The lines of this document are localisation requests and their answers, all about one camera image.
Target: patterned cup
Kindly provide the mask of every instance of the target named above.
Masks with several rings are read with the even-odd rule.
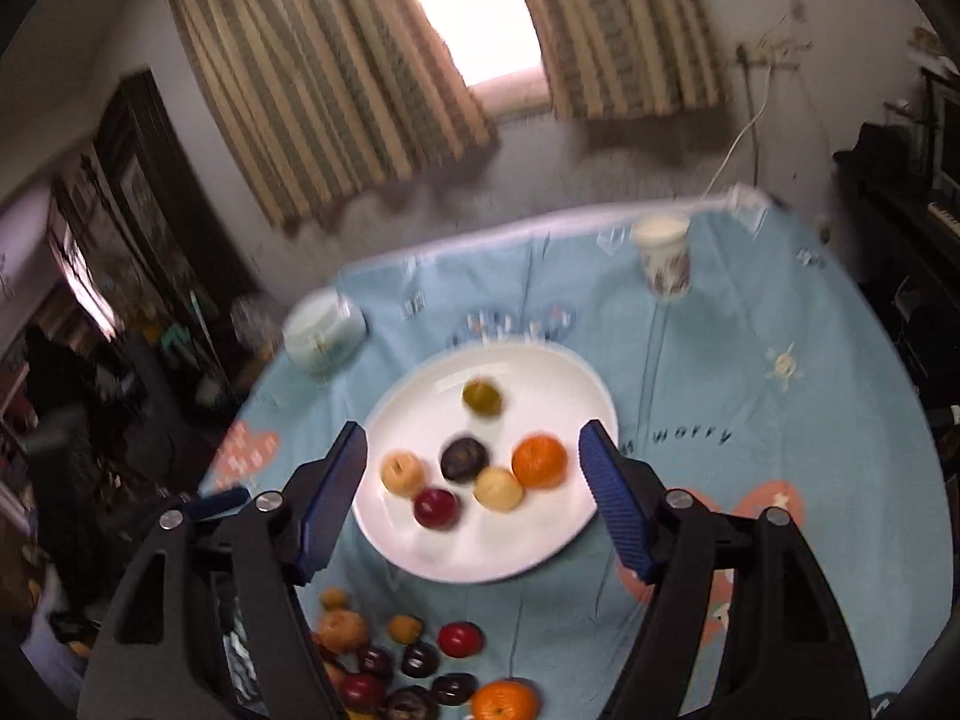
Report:
[[[690,217],[651,214],[638,221],[630,240],[640,250],[650,292],[660,302],[679,300],[690,291]]]

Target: white plate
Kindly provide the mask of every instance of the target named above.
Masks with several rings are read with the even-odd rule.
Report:
[[[502,392],[500,418],[477,418],[464,408],[464,384],[476,376],[493,379]],[[433,581],[478,583],[533,568],[572,541],[596,511],[577,454],[580,428],[594,418],[616,441],[616,411],[606,386],[558,344],[497,341],[434,357],[393,386],[367,420],[367,471],[353,500],[360,530],[394,565]],[[490,450],[491,464],[509,468],[514,447],[539,432],[563,442],[568,478],[555,490],[528,491],[508,514],[484,509],[472,485],[454,485],[440,475],[440,452],[453,437],[477,436]],[[398,449],[426,461],[430,485],[460,498],[463,512],[455,528],[422,528],[411,501],[383,487],[381,459]]]

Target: metal bolt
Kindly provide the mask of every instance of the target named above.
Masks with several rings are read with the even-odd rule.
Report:
[[[172,531],[174,528],[178,528],[183,521],[184,513],[179,509],[168,509],[168,511],[160,514],[160,527],[165,531]]]
[[[767,521],[772,525],[782,528],[784,525],[790,524],[790,512],[787,512],[786,509],[773,506],[767,509]]]
[[[263,493],[256,496],[256,507],[261,512],[272,512],[283,505],[283,496],[280,493]]]
[[[671,509],[689,509],[693,506],[693,496],[686,490],[670,490],[666,493],[666,505]]]

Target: tablecloth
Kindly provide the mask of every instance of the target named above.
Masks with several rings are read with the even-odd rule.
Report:
[[[842,266],[795,218],[753,197],[695,215],[690,245],[693,287],[672,305],[646,289],[628,221],[348,269],[337,287],[363,310],[368,341],[326,379],[281,354],[209,483],[282,488],[345,421],[363,424],[391,384],[448,348],[468,314],[510,316],[535,332],[562,314],[569,322],[554,340],[607,384],[621,448],[709,506],[789,509],[837,595],[870,692],[899,690],[947,621],[952,593],[946,494],[909,379]],[[347,589],[381,642],[396,613],[424,619],[427,635],[472,620],[486,650],[443,669],[532,680],[544,720],[597,716],[647,597],[598,518],[519,577],[447,586],[390,565],[349,517],[330,566],[301,591],[309,621],[324,586]],[[718,573],[687,710],[709,700],[730,598]]]

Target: pile of fruit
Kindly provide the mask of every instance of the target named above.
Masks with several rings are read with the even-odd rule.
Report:
[[[487,379],[474,379],[463,391],[464,405],[482,418],[503,412],[503,396]],[[473,497],[492,512],[512,512],[526,490],[550,490],[566,478],[568,457],[563,445],[546,433],[522,440],[511,456],[511,468],[490,465],[490,450],[474,436],[459,436],[440,452],[440,473],[455,485],[473,485]],[[460,519],[460,498],[450,490],[428,487],[426,466],[413,452],[387,455],[380,466],[384,487],[414,505],[414,519],[424,528],[448,530]]]
[[[323,615],[312,638],[330,683],[336,688],[352,720],[437,720],[440,705],[459,707],[470,702],[475,720],[534,720],[539,699],[531,688],[513,680],[479,688],[477,678],[466,672],[443,674],[430,688],[408,685],[388,695],[394,678],[394,655],[385,647],[372,645],[363,617],[349,610],[344,591],[327,589],[320,594]],[[437,645],[422,639],[424,624],[415,617],[398,615],[387,627],[387,635],[403,645],[400,671],[413,680],[426,680],[440,669],[440,652],[449,658],[477,655],[484,646],[483,632],[469,622],[452,622],[437,632]],[[341,656],[356,657],[357,671],[347,672]]]

